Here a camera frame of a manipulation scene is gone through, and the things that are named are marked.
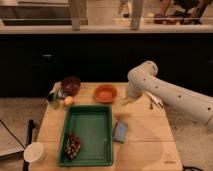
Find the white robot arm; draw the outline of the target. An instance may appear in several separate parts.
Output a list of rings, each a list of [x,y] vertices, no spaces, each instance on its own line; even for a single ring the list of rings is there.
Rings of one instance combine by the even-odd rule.
[[[174,108],[188,113],[194,120],[213,132],[213,97],[168,83],[156,77],[158,67],[145,61],[128,72],[126,96],[136,100],[150,92]]]

